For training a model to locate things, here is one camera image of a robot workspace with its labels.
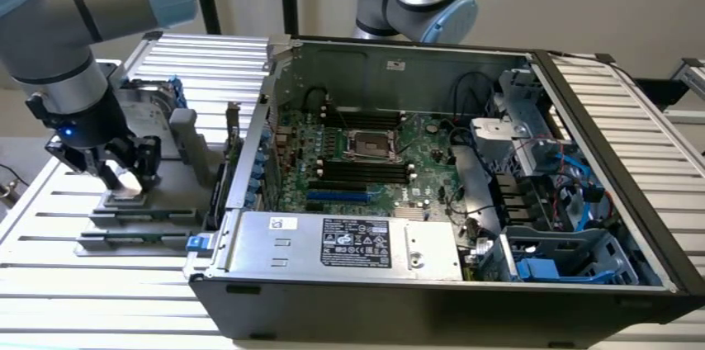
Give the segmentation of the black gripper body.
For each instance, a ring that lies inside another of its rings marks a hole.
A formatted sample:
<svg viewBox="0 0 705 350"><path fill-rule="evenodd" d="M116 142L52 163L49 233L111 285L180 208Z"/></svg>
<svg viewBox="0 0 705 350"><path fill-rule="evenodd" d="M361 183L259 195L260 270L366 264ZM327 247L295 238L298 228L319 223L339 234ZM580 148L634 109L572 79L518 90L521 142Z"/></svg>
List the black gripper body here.
<svg viewBox="0 0 705 350"><path fill-rule="evenodd" d="M134 135L112 91L107 91L102 99L80 112L68 115L49 113L44 124L75 149L95 148Z"/></svg>

